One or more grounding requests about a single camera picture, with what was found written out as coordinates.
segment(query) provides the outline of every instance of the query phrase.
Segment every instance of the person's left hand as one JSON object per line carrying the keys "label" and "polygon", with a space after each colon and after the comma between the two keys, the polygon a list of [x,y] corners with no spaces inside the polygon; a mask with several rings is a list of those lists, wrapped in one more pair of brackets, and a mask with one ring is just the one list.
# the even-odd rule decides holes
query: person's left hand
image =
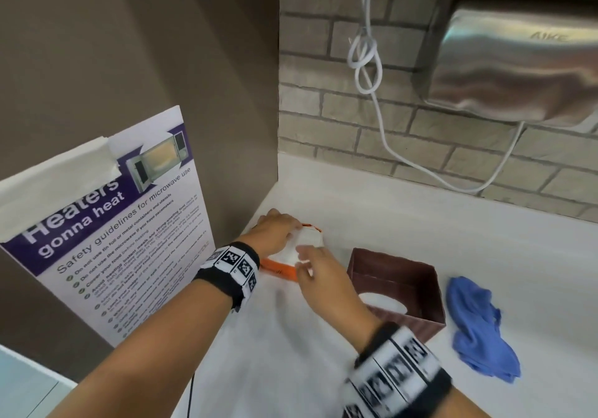
{"label": "person's left hand", "polygon": [[248,244],[260,259],[264,259],[282,251],[295,229],[301,229],[298,219],[272,209],[268,214],[260,216],[258,224],[248,233],[241,235],[237,241]]}

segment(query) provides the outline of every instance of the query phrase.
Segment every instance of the poster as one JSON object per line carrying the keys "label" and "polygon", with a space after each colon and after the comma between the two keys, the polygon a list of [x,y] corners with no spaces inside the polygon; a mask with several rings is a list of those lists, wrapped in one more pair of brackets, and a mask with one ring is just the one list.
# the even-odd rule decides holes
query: poster
{"label": "poster", "polygon": [[121,176],[2,247],[112,346],[214,251],[179,107],[109,139]]}

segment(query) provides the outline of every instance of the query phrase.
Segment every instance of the crumpled blue cloth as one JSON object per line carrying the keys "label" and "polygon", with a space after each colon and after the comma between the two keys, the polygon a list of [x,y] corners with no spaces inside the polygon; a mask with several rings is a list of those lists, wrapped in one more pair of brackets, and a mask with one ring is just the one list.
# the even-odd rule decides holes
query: crumpled blue cloth
{"label": "crumpled blue cloth", "polygon": [[501,338],[501,310],[492,306],[492,292],[464,276],[451,278],[448,285],[448,312],[459,327],[453,349],[480,374],[513,383],[521,376],[521,365]]}

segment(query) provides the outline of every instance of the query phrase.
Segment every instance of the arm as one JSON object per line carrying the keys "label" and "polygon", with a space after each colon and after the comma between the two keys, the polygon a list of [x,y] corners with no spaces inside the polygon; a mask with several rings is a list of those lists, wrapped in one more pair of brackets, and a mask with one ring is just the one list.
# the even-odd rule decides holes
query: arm
{"label": "arm", "polygon": [[[259,257],[284,248],[301,226],[270,210],[237,240]],[[212,344],[233,299],[196,279],[141,324],[54,409],[49,418],[168,418]]]}
{"label": "arm", "polygon": [[[382,321],[374,316],[351,284],[344,267],[326,248],[297,247],[299,258],[309,263],[297,264],[301,293],[313,311],[363,353]],[[452,387],[436,409],[434,418],[489,418],[463,393]]]}

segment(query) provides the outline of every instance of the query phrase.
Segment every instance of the hand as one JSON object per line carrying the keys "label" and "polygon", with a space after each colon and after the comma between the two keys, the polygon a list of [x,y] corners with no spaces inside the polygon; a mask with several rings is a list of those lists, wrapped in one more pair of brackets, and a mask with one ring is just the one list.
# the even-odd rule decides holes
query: hand
{"label": "hand", "polygon": [[268,214],[260,216],[258,224],[248,233],[241,235],[237,241],[248,244],[260,259],[264,259],[282,251],[295,229],[301,229],[298,219],[272,209]]}
{"label": "hand", "polygon": [[358,353],[363,352],[382,321],[359,299],[345,268],[330,251],[298,246],[297,252],[300,260],[309,261],[295,265],[303,297]]}

